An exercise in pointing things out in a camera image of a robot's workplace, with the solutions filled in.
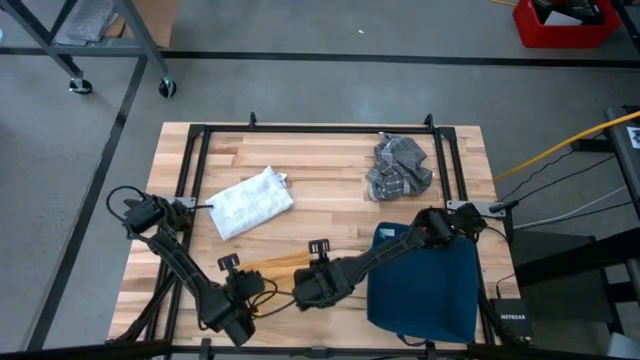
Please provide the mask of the red plastic bin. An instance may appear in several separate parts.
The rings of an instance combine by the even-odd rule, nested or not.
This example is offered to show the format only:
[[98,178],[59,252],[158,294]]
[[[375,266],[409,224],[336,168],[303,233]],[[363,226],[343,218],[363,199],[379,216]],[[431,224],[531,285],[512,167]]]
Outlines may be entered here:
[[592,49],[600,47],[617,29],[621,20],[610,0],[595,0],[603,14],[599,25],[544,25],[539,21],[533,0],[519,0],[513,10],[521,43],[526,48]]

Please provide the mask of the black Netgear router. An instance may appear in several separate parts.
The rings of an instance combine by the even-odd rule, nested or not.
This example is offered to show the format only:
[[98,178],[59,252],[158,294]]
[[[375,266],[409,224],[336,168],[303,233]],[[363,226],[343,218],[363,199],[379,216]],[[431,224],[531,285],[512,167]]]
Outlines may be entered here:
[[524,340],[532,339],[532,325],[527,304],[523,299],[491,299],[491,304],[501,321],[515,336]]

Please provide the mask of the yellow towel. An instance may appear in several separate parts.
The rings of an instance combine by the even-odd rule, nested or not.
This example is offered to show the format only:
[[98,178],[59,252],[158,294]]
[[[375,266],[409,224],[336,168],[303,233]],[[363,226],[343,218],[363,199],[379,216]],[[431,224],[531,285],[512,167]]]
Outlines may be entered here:
[[263,277],[273,280],[279,285],[289,286],[294,282],[296,270],[307,268],[312,260],[317,259],[317,255],[312,255],[307,250],[302,250],[264,260],[243,263],[239,269],[259,271]]

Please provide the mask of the black equipment stand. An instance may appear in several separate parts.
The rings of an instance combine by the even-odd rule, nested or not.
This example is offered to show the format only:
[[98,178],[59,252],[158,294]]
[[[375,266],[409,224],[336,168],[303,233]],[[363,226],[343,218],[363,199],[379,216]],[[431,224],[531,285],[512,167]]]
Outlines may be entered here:
[[616,304],[640,306],[640,228],[600,240],[517,230],[510,251],[520,296],[534,320],[618,326]]

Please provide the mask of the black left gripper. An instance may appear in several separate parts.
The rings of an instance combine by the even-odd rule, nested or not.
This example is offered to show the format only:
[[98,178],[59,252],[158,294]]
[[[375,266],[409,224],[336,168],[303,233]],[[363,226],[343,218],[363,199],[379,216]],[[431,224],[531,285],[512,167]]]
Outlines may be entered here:
[[221,272],[230,271],[226,277],[226,286],[236,298],[246,301],[265,290],[265,281],[259,271],[236,270],[240,265],[236,253],[218,258],[217,264]]

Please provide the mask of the brown cardboard box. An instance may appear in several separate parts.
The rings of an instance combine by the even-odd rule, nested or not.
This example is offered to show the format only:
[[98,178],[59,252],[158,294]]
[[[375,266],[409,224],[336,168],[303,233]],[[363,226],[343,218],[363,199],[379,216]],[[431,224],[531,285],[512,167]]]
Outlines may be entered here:
[[[169,48],[173,24],[181,0],[132,0],[138,14],[156,45]],[[115,13],[115,18],[106,29],[104,38],[134,38],[125,20]]]

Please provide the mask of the white waffle towel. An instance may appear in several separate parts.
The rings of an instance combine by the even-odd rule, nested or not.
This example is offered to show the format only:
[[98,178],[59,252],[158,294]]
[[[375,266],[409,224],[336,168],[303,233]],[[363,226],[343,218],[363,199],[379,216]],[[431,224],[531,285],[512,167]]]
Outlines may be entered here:
[[285,173],[267,166],[261,173],[207,199],[220,237],[230,240],[290,209],[294,200],[286,179]]

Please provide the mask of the silver foil bag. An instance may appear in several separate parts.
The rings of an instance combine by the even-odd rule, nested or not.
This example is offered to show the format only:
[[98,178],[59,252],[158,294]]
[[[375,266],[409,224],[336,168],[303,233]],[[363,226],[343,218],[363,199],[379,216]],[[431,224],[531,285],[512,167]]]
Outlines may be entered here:
[[53,43],[85,46],[98,42],[115,17],[115,0],[76,0],[63,18]]

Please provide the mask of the blue white striped fabric basket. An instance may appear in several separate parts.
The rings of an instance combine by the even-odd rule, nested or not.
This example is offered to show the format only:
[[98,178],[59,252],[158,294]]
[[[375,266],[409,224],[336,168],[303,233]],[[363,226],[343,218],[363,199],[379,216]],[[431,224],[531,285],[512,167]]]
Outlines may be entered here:
[[475,341],[478,265],[475,246],[456,237],[443,249],[417,248],[367,275],[367,319],[404,338]]

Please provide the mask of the grey metal cart frame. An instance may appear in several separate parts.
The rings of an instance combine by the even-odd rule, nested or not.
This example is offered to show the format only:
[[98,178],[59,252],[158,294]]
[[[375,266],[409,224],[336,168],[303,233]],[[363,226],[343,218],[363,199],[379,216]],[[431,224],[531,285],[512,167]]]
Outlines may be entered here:
[[27,7],[23,0],[0,0],[0,12],[12,18],[37,44],[37,46],[32,49],[0,46],[0,54],[47,56],[52,59],[70,79],[85,79],[83,70],[74,62],[74,56],[144,56],[158,69],[161,80],[163,78],[174,80],[161,54],[161,51],[167,48],[161,48],[155,44],[133,5],[132,0],[115,0],[115,13],[118,13],[131,28],[134,35],[133,39],[104,38],[102,36],[98,42],[88,43],[85,46],[54,44],[53,37],[62,24],[63,18],[68,14],[75,2],[76,0],[63,0],[60,8],[56,11],[56,18],[53,24],[51,27],[46,27]]

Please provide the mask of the black metal table frame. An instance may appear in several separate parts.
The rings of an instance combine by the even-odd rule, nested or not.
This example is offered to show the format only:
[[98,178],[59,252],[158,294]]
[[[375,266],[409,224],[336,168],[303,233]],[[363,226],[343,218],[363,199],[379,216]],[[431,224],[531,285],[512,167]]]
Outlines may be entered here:
[[[373,165],[380,125],[295,123],[180,123],[161,128],[148,192],[203,204],[212,195],[249,179],[267,166],[287,175],[291,209],[233,239],[223,240],[210,215],[194,214],[180,238],[195,262],[216,282],[225,279],[217,259],[236,253],[240,265],[307,250],[328,239],[333,256],[365,250],[384,221],[408,223],[424,207],[451,200],[493,201],[497,197],[483,134],[477,126],[397,125],[427,155],[434,178],[418,196],[374,202],[366,172]],[[305,312],[290,302],[289,286],[266,278],[275,296],[261,306],[257,330],[240,348],[247,355],[311,357],[425,357],[417,339],[403,343],[371,324],[367,288],[336,306]]]

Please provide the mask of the grey checked towel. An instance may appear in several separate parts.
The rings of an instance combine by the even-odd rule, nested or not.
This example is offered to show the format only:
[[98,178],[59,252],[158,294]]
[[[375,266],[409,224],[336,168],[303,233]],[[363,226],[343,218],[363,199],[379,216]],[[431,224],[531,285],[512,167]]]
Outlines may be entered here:
[[426,153],[410,137],[379,133],[374,146],[374,164],[366,174],[368,196],[372,201],[391,201],[417,196],[432,184],[433,172],[422,165]]

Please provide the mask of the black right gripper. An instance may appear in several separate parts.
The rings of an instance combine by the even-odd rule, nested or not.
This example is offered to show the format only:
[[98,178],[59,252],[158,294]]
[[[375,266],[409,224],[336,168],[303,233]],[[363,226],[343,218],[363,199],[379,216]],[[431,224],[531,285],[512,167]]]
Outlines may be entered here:
[[329,260],[331,248],[328,239],[310,241],[308,250],[310,266],[294,272],[292,294],[296,307],[305,311],[334,306],[350,295],[361,279],[361,258],[352,256]]

